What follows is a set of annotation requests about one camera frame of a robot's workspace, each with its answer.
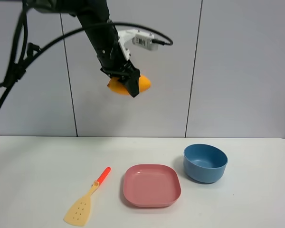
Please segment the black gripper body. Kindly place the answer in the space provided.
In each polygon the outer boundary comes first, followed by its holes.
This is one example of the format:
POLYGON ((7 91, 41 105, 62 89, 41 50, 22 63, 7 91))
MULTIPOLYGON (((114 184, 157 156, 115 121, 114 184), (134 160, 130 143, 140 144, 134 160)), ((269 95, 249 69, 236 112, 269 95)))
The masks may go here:
POLYGON ((98 42, 95 44, 95 51, 101 71, 110 78, 139 79, 140 71, 124 57, 118 42, 98 42))

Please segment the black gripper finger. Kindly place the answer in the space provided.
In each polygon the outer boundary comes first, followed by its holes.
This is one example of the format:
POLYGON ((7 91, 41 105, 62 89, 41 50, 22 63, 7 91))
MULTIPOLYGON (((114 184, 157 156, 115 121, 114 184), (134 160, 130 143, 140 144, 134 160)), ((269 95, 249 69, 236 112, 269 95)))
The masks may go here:
POLYGON ((139 92, 140 71, 134 70, 121 76, 118 81, 125 87, 131 97, 136 97, 139 92))

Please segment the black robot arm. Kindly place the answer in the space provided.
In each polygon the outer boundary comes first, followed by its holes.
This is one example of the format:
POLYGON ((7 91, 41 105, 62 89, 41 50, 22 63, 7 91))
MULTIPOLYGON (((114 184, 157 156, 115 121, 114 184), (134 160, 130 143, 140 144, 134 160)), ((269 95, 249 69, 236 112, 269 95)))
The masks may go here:
POLYGON ((28 0, 26 3, 42 13, 67 13, 77 17, 82 27, 103 23, 105 26, 86 29, 101 71, 110 78, 116 77, 132 97, 139 94, 140 71, 126 57, 118 44, 118 32, 109 18, 105 0, 28 0))

